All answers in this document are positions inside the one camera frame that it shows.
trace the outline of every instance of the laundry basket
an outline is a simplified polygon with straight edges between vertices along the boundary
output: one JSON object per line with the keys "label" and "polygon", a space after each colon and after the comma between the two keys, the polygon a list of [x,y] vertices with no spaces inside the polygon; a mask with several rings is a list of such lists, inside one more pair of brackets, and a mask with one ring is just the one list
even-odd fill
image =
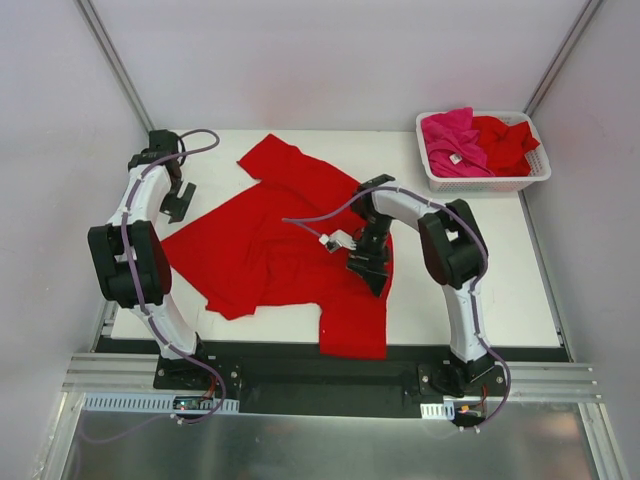
{"label": "laundry basket", "polygon": [[481,178],[444,178],[437,177],[431,171],[429,164],[429,146],[425,144],[424,135],[420,123],[423,118],[441,112],[421,113],[416,118],[416,133],[418,134],[418,147],[422,164],[427,172],[429,190],[432,192],[517,192],[528,187],[534,182],[542,182],[551,176],[551,166],[549,157],[544,150],[538,130],[531,122],[528,115],[522,112],[482,112],[475,111],[474,116],[492,116],[499,118],[507,125],[515,125],[521,122],[528,122],[531,127],[531,134],[540,142],[540,145],[525,155],[527,162],[531,166],[531,173],[528,177],[481,177]]}

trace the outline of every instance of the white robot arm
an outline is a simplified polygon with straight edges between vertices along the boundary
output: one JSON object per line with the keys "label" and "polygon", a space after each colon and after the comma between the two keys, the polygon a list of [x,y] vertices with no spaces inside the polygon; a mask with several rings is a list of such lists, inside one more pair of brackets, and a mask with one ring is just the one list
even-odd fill
{"label": "white robot arm", "polygon": [[[116,213],[104,226],[89,230],[89,248],[98,275],[100,288],[107,300],[115,300],[120,307],[130,309],[147,326],[166,359],[179,360],[175,349],[193,355],[199,345],[196,332],[184,321],[171,297],[171,269],[156,235],[154,224],[160,212],[170,216],[170,222],[181,221],[193,197],[195,185],[189,183],[182,197],[180,165],[177,160],[153,168],[138,187],[133,203],[126,207],[129,192],[142,171],[154,160],[178,153],[179,137],[166,130],[153,131],[149,148],[135,155],[129,163],[129,185]],[[149,324],[136,295],[131,271],[121,238],[124,211],[128,212],[127,229],[138,276],[145,299],[145,307],[154,319],[156,330]]]}
{"label": "white robot arm", "polygon": [[[386,182],[383,185],[388,187],[399,187],[393,182]],[[420,232],[419,220],[427,214],[435,214],[438,210],[427,206],[413,198],[398,194],[391,190],[379,190],[372,193],[373,206],[375,210],[391,218],[409,225],[416,232]],[[449,312],[449,323],[451,326],[451,352],[464,363],[477,360],[487,354],[486,349],[480,344],[476,336],[473,312],[471,309],[471,282],[475,277],[462,283],[460,288],[455,288],[450,284],[442,286],[444,297]],[[479,292],[479,285],[476,284],[475,291]],[[484,322],[482,318],[482,308],[480,298],[476,299],[478,305],[480,333],[484,335]]]}
{"label": "white robot arm", "polygon": [[360,275],[379,296],[388,280],[386,241],[391,222],[397,219],[420,234],[425,266],[442,285],[451,326],[451,366],[430,382],[442,393],[462,396],[465,385],[494,366],[484,338],[478,296],[488,253],[465,201],[455,200],[436,208],[422,200],[389,175],[363,183],[351,200],[351,209],[367,223],[359,238],[341,244],[350,250],[347,268]]}

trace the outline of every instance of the red t-shirt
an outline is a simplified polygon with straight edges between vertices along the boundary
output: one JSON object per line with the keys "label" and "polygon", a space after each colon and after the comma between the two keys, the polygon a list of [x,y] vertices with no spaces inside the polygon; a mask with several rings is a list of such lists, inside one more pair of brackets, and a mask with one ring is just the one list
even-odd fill
{"label": "red t-shirt", "polygon": [[[273,135],[238,163],[261,182],[165,239],[171,266],[207,298],[207,310],[229,320],[260,305],[316,303],[321,353],[384,358],[391,281],[375,297],[347,270],[345,249],[329,253],[315,236],[282,221],[335,210],[359,182]],[[312,226],[353,234],[364,223],[345,209]]]}
{"label": "red t-shirt", "polygon": [[529,123],[509,126],[495,117],[474,117],[471,128],[478,130],[478,146],[487,153],[487,168],[497,177],[526,177],[531,166],[525,153],[540,142],[531,134]]}

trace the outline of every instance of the white tabletop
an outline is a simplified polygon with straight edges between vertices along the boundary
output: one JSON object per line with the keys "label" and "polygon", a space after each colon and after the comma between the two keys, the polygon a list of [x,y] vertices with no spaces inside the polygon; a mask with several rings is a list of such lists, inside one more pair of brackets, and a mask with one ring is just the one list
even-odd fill
{"label": "white tabletop", "polygon": [[[160,215],[158,236],[166,238],[189,222],[254,185],[236,162],[268,131],[222,130],[220,145],[194,155],[183,169],[185,180],[197,185],[182,223],[167,223]],[[415,133],[274,131],[304,153],[325,160],[359,181],[388,173],[407,188],[435,197],[426,186]],[[187,149],[204,146],[210,137],[186,139]],[[469,202],[489,249],[489,271],[482,286],[487,335],[501,346],[558,347],[558,336],[540,277],[524,213],[517,194],[462,196]],[[394,274],[387,309],[389,345],[443,345],[449,343],[449,320],[440,285],[424,267],[418,234],[394,222]],[[224,225],[220,225],[224,234]],[[320,309],[315,304],[259,307],[255,315],[228,321],[204,309],[205,298],[175,270],[172,295],[187,323],[203,340],[318,342]],[[119,310],[113,338],[147,339],[151,335],[135,316]]]}

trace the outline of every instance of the purple cable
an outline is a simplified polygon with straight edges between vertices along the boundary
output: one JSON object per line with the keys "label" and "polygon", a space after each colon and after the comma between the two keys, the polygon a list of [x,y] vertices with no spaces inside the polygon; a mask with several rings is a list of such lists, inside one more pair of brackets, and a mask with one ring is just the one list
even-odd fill
{"label": "purple cable", "polygon": [[140,284],[140,276],[138,275],[138,269],[136,268],[136,262],[133,258],[133,252],[131,250],[131,245],[129,244],[129,234],[127,232],[127,221],[129,220],[129,212],[128,209],[131,208],[131,205],[133,204],[133,200],[136,196],[136,192],[138,191],[138,188],[140,187],[140,184],[142,183],[144,177],[151,171],[153,170],[155,167],[157,167],[158,165],[161,165],[165,162],[168,162],[169,160],[173,160],[179,157],[186,157],[188,155],[193,155],[194,153],[201,153],[201,152],[206,152],[207,150],[211,150],[215,147],[218,146],[218,144],[220,143],[220,137],[218,136],[217,133],[215,133],[212,130],[208,130],[205,128],[199,128],[196,130],[191,130],[185,134],[183,134],[180,138],[184,139],[185,137],[188,137],[190,135],[193,135],[195,133],[208,133],[210,135],[212,135],[215,139],[215,141],[211,144],[211,145],[207,145],[206,147],[202,147],[202,148],[196,148],[194,150],[188,150],[186,152],[179,152],[179,153],[174,153],[172,155],[167,155],[165,157],[159,158],[158,160],[150,163],[140,174],[140,178],[138,178],[135,183],[133,184],[133,186],[131,187],[131,190],[129,191],[129,195],[127,196],[127,199],[125,201],[125,211],[122,213],[122,222],[120,224],[120,231],[122,233],[122,243],[124,245],[124,251],[125,254],[127,256],[127,262],[129,263],[129,269],[131,270],[131,277],[133,278],[133,285],[135,287],[136,290],[136,296],[138,297],[138,303],[140,304],[140,310],[142,311],[142,313],[144,313],[145,315],[149,316],[149,327],[151,328],[151,330],[153,331],[153,333],[156,335],[156,337],[158,338],[158,340],[160,340],[160,342],[167,347],[169,350],[171,350],[173,353],[175,353],[176,355],[179,355],[180,357],[184,358],[185,360],[187,360],[188,362],[193,363],[194,365],[197,365],[200,368],[203,368],[204,370],[206,370],[207,372],[209,372],[211,375],[213,375],[216,380],[218,381],[218,384],[220,385],[220,389],[222,390],[221,395],[220,395],[220,401],[214,405],[214,407],[209,410],[205,415],[202,415],[199,418],[195,418],[195,419],[187,419],[187,418],[183,418],[182,422],[183,423],[187,423],[187,424],[194,424],[194,423],[200,423],[203,420],[207,419],[208,417],[210,417],[211,415],[213,415],[216,411],[218,411],[221,407],[222,404],[224,403],[226,397],[227,397],[227,387],[224,384],[224,380],[222,379],[222,377],[220,376],[220,374],[211,366],[207,365],[206,363],[203,363],[199,360],[196,360],[195,358],[192,358],[188,353],[183,352],[179,349],[177,349],[176,347],[174,347],[173,345],[171,345],[171,343],[169,343],[167,341],[167,339],[160,333],[160,331],[158,330],[157,325],[155,324],[153,317],[151,316],[149,310],[147,310],[147,307],[145,306],[146,302],[144,299],[144,294],[142,292],[142,285]]}
{"label": "purple cable", "polygon": [[[476,244],[476,246],[480,250],[480,254],[482,255],[482,269],[480,270],[480,274],[476,277],[476,279],[473,282],[471,282],[471,292],[474,292],[476,289],[476,286],[478,285],[480,280],[482,280],[482,277],[485,276],[485,274],[487,273],[487,268],[489,267],[489,256],[487,254],[487,251],[484,248],[484,245],[480,241],[480,238],[478,238],[478,235],[476,235],[473,229],[462,218],[460,218],[458,214],[456,214],[453,210],[446,207],[445,205],[432,202],[431,200],[427,200],[426,198],[418,195],[417,193],[412,192],[411,190],[407,190],[406,188],[385,187],[384,185],[381,185],[379,187],[367,188],[366,190],[358,192],[356,195],[351,197],[349,201],[346,202],[344,205],[342,205],[341,207],[337,208],[333,212],[328,213],[326,215],[313,217],[313,218],[283,218],[282,221],[286,223],[292,223],[294,225],[298,225],[299,227],[303,227],[311,231],[311,233],[314,233],[316,236],[320,237],[321,235],[318,232],[316,232],[315,230],[305,225],[305,223],[321,222],[331,217],[335,217],[337,214],[339,214],[344,209],[349,207],[349,205],[351,205],[353,202],[358,200],[360,197],[372,192],[377,192],[377,191],[389,191],[389,192],[402,193],[404,195],[407,195],[413,198],[414,200],[424,203],[427,206],[432,206],[434,208],[437,208],[438,210],[442,210],[451,218],[453,218],[456,221],[456,223],[458,223],[458,225],[460,225],[464,229],[464,231],[471,237],[473,242]],[[509,393],[511,392],[511,370],[509,369],[509,365],[507,365],[507,362],[495,350],[493,350],[489,346],[489,344],[484,340],[484,336],[480,331],[480,315],[478,313],[478,303],[475,295],[473,294],[471,295],[471,310],[473,313],[473,326],[475,330],[475,335],[478,338],[478,342],[480,343],[480,345],[484,347],[484,349],[487,351],[489,355],[491,355],[498,363],[502,365],[502,368],[504,369],[504,376],[506,377],[504,397],[502,398],[502,401],[498,404],[496,409],[491,413],[491,415],[485,418],[485,420],[482,422],[482,424],[484,425],[490,419],[495,417],[502,410],[504,405],[507,403],[507,399],[509,398]]]}
{"label": "purple cable", "polygon": [[[220,143],[220,137],[218,136],[217,133],[215,133],[212,130],[207,130],[204,128],[200,128],[197,130],[191,130],[185,134],[183,134],[180,138],[183,139],[185,137],[188,137],[189,135],[193,135],[195,133],[208,133],[210,135],[212,135],[215,139],[215,141],[211,144],[208,145],[206,147],[202,147],[202,148],[196,148],[194,150],[189,150],[186,152],[180,152],[180,153],[175,153],[172,155],[167,155],[165,157],[162,157],[156,161],[154,161],[153,163],[149,164],[143,171],[142,174],[140,175],[140,178],[138,178],[136,180],[136,182],[133,184],[133,186],[131,187],[131,191],[129,192],[129,195],[127,196],[127,199],[125,201],[125,207],[128,210],[129,208],[131,208],[131,205],[133,204],[133,199],[135,198],[136,192],[138,190],[138,188],[140,187],[140,184],[142,183],[142,180],[144,179],[144,177],[151,171],[153,170],[155,167],[157,167],[160,164],[163,164],[165,162],[168,162],[169,160],[173,160],[174,158],[179,158],[182,156],[188,156],[188,155],[192,155],[194,153],[201,153],[201,152],[206,152],[207,150],[211,150],[215,147],[218,146],[218,144]],[[222,379],[222,377],[220,376],[220,374],[211,366],[207,365],[206,363],[203,363],[199,360],[196,360],[195,358],[191,358],[189,356],[189,354],[187,354],[186,352],[182,352],[181,350],[178,350],[176,347],[174,347],[173,345],[171,345],[167,339],[160,333],[160,331],[158,330],[158,327],[156,326],[155,322],[153,321],[153,317],[151,316],[149,310],[147,310],[146,306],[145,306],[145,300],[144,300],[144,294],[142,292],[142,286],[140,284],[140,276],[138,275],[138,269],[136,268],[136,264],[135,261],[133,259],[133,252],[131,250],[131,245],[129,244],[129,235],[127,232],[127,221],[129,219],[129,213],[128,211],[125,210],[122,214],[122,223],[120,224],[120,229],[122,232],[122,242],[124,244],[124,251],[125,254],[127,256],[127,262],[129,263],[129,268],[131,270],[131,277],[133,278],[133,284],[135,286],[135,290],[136,290],[136,295],[138,297],[138,302],[140,304],[140,310],[145,314],[149,316],[149,326],[151,327],[151,330],[154,332],[154,334],[156,335],[156,337],[158,338],[158,340],[160,340],[160,342],[162,342],[167,348],[169,348],[169,350],[171,350],[172,352],[174,352],[175,354],[181,356],[182,358],[184,358],[185,360],[187,360],[188,362],[193,363],[194,365],[197,365],[200,368],[205,369],[207,372],[209,372],[211,375],[213,375],[216,380],[218,381],[218,384],[220,385],[220,389],[221,389],[221,395],[220,395],[220,401],[218,403],[216,403],[216,405],[213,406],[213,408],[211,408],[209,411],[207,411],[206,414],[202,415],[201,417],[195,418],[195,419],[188,419],[188,418],[182,418],[182,423],[187,423],[187,424],[194,424],[194,423],[200,423],[201,421],[205,420],[206,418],[210,417],[211,415],[213,415],[216,411],[218,411],[226,397],[227,397],[227,388],[226,385],[224,384],[224,380]],[[145,420],[144,422],[130,428],[129,430],[125,430],[124,432],[120,432],[117,435],[114,435],[113,437],[109,437],[109,438],[100,438],[100,439],[96,439],[96,438],[90,438],[89,436],[87,436],[86,432],[84,431],[84,420],[81,418],[79,423],[78,423],[78,436],[84,440],[87,443],[93,444],[93,445],[104,445],[116,440],[119,440],[121,438],[126,437],[127,435],[130,435],[138,430],[140,430],[141,428],[149,425],[152,422],[155,422],[156,420],[159,420],[161,418],[168,418],[166,414],[160,414],[160,415],[155,415],[151,418],[148,418],[147,420]],[[76,475],[79,473],[79,465],[76,467]]]}

